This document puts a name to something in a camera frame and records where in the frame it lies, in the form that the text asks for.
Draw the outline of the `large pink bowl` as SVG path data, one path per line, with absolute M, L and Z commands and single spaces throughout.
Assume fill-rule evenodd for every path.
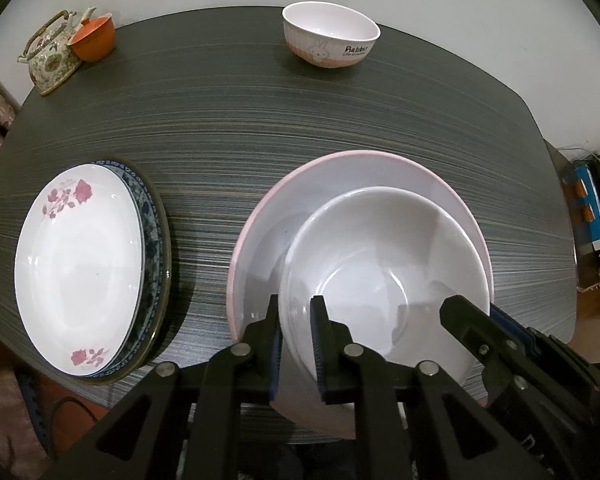
M 227 316 L 235 334 L 265 314 L 278 296 L 287 250 L 302 224 L 341 194 L 386 186 L 415 193 L 446 211 L 463 228 L 486 271 L 493 296 L 486 242 L 469 208 L 447 183 L 416 162 L 393 154 L 350 151 L 330 154 L 283 177 L 250 214 L 234 249 L 227 282 Z

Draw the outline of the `white bowl with blue base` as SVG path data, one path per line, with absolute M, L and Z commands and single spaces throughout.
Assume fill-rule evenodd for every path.
M 372 186 L 330 200 L 302 224 L 287 250 L 278 290 L 287 355 L 276 408 L 319 434 L 354 435 L 350 404 L 325 405 L 318 393 L 310 300 L 354 341 L 387 361 L 437 362 L 464 384 L 475 358 L 440 322 L 443 301 L 462 295 L 490 308 L 486 271 L 463 228 L 412 192 Z

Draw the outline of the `blue floral plate with brown rim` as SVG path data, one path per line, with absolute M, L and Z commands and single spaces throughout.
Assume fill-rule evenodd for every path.
M 145 266 L 140 303 L 122 348 L 102 370 L 82 378 L 87 384 L 108 384 L 130 374 L 148 357 L 168 308 L 171 278 L 171 235 L 160 194 L 148 177 L 130 162 L 95 159 L 94 164 L 116 174 L 131 192 L 140 213 L 145 244 Z

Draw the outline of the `white plate with pink roses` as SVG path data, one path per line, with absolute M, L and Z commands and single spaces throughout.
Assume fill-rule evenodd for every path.
M 122 177 L 83 164 L 35 197 L 18 237 L 14 285 L 27 335 L 71 376 L 109 365 L 135 321 L 145 270 L 140 212 Z

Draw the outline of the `white rabbit bowl pink base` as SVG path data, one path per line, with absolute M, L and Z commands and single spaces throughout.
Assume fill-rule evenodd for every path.
M 282 11 L 285 41 L 292 53 L 321 68 L 363 61 L 381 35 L 361 12 L 324 1 L 300 1 Z

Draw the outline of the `blue cardboard box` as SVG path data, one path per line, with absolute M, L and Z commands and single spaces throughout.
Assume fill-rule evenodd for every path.
M 600 198 L 587 166 L 571 166 L 562 178 L 580 255 L 600 252 Z

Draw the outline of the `orange lidded tea cup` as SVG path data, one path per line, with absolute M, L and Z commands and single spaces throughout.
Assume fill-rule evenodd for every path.
M 116 29 L 111 13 L 93 18 L 94 9 L 87 9 L 80 26 L 68 41 L 68 46 L 78 58 L 87 63 L 97 63 L 114 50 Z

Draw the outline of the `floral ceramic teapot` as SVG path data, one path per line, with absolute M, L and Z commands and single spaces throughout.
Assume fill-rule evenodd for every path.
M 82 60 L 69 41 L 95 10 L 94 6 L 87 8 L 79 21 L 76 12 L 59 11 L 29 38 L 17 62 L 28 66 L 29 77 L 41 96 L 53 92 L 80 67 Z

